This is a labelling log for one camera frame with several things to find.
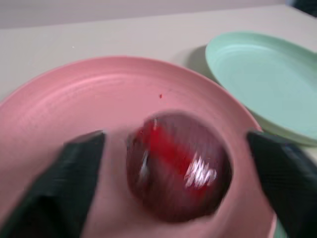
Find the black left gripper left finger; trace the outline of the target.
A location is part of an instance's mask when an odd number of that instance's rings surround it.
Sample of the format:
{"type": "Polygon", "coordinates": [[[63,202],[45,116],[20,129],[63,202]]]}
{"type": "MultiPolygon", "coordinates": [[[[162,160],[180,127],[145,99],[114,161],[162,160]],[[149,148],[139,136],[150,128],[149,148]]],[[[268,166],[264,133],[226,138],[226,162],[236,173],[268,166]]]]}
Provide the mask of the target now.
{"type": "Polygon", "coordinates": [[[99,178],[105,133],[66,143],[56,160],[29,186],[4,222],[2,238],[79,238],[99,178]]]}

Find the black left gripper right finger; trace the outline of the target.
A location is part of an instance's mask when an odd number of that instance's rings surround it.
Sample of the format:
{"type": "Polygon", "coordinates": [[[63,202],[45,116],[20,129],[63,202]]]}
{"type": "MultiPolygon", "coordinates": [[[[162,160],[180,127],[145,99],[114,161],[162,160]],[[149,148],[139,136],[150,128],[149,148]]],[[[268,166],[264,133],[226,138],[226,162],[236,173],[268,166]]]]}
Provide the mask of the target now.
{"type": "Polygon", "coordinates": [[[247,133],[262,190],[290,238],[317,236],[317,167],[294,143],[247,133]]]}

